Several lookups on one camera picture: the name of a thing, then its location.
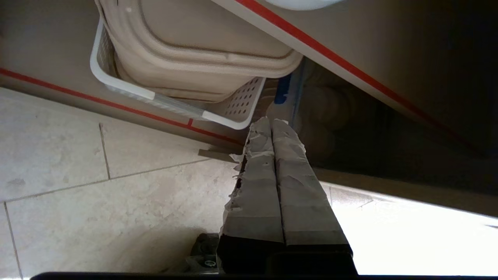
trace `bright light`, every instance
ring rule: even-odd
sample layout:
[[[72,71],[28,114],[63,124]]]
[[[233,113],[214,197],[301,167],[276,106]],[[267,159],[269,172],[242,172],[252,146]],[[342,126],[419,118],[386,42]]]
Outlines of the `bright light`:
[[[498,276],[495,219],[405,201],[333,209],[360,274]]]

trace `red stripe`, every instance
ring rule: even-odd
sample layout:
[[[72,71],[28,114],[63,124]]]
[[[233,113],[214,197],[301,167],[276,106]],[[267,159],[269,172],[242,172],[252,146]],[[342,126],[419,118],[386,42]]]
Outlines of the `red stripe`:
[[[87,94],[84,94],[84,93],[81,93],[81,92],[77,92],[77,91],[74,91],[74,90],[63,88],[63,87],[60,87],[60,86],[57,86],[57,85],[54,85],[54,84],[50,84],[50,83],[47,83],[47,82],[44,82],[44,81],[41,81],[41,80],[38,80],[38,79],[35,79],[35,78],[32,78],[32,77],[29,77],[29,76],[24,76],[22,74],[15,73],[15,72],[3,69],[3,68],[0,68],[0,74],[3,74],[5,76],[9,76],[9,77],[17,79],[17,80],[21,80],[21,81],[24,81],[24,82],[35,84],[35,85],[38,85],[38,86],[42,86],[42,87],[45,87],[45,88],[56,90],[56,91],[59,91],[59,92],[65,93],[65,94],[69,94],[69,95],[72,95],[72,96],[76,96],[76,97],[79,97],[79,98],[90,100],[90,101],[93,101],[93,102],[96,102],[96,103],[104,104],[104,105],[107,105],[109,107],[113,107],[113,108],[116,108],[116,109],[120,109],[120,110],[123,110],[123,111],[134,113],[134,114],[137,114],[137,115],[149,118],[149,119],[153,119],[153,120],[156,120],[156,121],[160,121],[160,122],[163,122],[163,123],[166,123],[166,124],[169,124],[169,125],[173,125],[173,126],[185,128],[185,129],[197,132],[197,133],[201,133],[201,134],[208,135],[208,136],[211,136],[211,137],[214,137],[214,138],[218,138],[218,139],[221,139],[221,140],[224,140],[224,141],[228,141],[228,142],[232,142],[232,143],[236,143],[236,144],[242,145],[239,141],[237,141],[235,139],[226,137],[224,135],[216,134],[216,133],[213,133],[211,131],[206,131],[206,130],[203,130],[203,129],[199,129],[199,128],[193,127],[192,126],[192,119],[189,120],[188,124],[183,124],[183,123],[180,123],[180,122],[177,122],[177,121],[174,121],[174,120],[170,120],[170,119],[163,118],[163,117],[160,117],[160,116],[156,116],[156,115],[153,115],[153,114],[150,114],[150,113],[147,113],[147,112],[144,112],[144,111],[140,111],[140,110],[137,110],[137,109],[134,109],[134,108],[131,108],[131,107],[127,107],[127,106],[124,106],[124,105],[121,105],[121,104],[118,104],[118,103],[114,103],[114,102],[111,102],[111,101],[108,101],[108,100],[105,100],[105,99],[102,99],[102,98],[98,98],[98,97],[95,97],[95,96],[91,96],[91,95],[87,95]]]
[[[370,86],[374,87],[375,89],[379,90],[382,92],[384,95],[388,96],[389,98],[393,99],[394,101],[398,102],[400,105],[405,107],[407,110],[411,111],[415,115],[419,116],[421,119],[425,120],[427,123],[431,124],[432,126],[444,131],[448,135],[450,135],[453,139],[458,140],[462,144],[464,144],[467,148],[470,148],[471,150],[481,153],[480,149],[476,148],[473,144],[471,144],[469,141],[467,141],[465,138],[460,136],[458,133],[454,132],[451,128],[448,126],[440,123],[436,119],[432,118],[425,112],[423,112],[421,109],[410,103],[408,100],[404,99],[385,85],[381,84],[371,76],[369,76],[367,73],[363,72],[362,70],[358,69],[356,66],[353,64],[349,63],[346,59],[340,57],[338,54],[327,48],[326,46],[322,45],[320,42],[317,40],[313,39],[311,36],[306,34],[304,31],[301,29],[297,28],[296,26],[290,24],[274,12],[272,12],[270,9],[266,8],[265,6],[261,5],[258,3],[256,0],[235,0],[244,7],[248,8],[249,10],[253,11],[254,13],[258,14],[262,18],[266,19],[267,21],[271,22],[273,25],[277,26],[278,28],[282,29],[283,31],[287,32],[289,35],[293,36],[294,38],[300,40],[301,42],[305,43],[312,49],[316,50],[320,54],[324,55],[334,63],[338,64],[351,74],[357,76]]]

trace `container lid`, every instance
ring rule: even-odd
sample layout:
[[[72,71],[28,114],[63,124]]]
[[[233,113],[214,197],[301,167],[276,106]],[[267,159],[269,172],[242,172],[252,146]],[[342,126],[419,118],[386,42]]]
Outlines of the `container lid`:
[[[167,69],[281,77],[302,55],[211,1],[98,1],[113,42]]]

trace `tile floor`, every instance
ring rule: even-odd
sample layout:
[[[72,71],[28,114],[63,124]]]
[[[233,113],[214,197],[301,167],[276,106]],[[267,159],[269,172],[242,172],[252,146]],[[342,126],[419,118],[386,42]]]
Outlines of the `tile floor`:
[[[0,279],[158,272],[219,231],[235,164],[92,114],[0,94]]]

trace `white plastic basket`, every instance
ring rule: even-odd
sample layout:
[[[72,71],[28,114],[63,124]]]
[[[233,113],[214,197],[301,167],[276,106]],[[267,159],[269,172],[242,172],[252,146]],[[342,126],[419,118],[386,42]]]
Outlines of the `white plastic basket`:
[[[95,77],[111,91],[195,120],[213,121],[236,130],[246,128],[251,122],[266,80],[263,77],[255,77],[235,90],[226,100],[219,103],[203,104],[203,108],[156,94],[149,89],[117,78],[114,47],[104,28],[102,19],[97,27],[92,55],[90,56],[90,69]]]

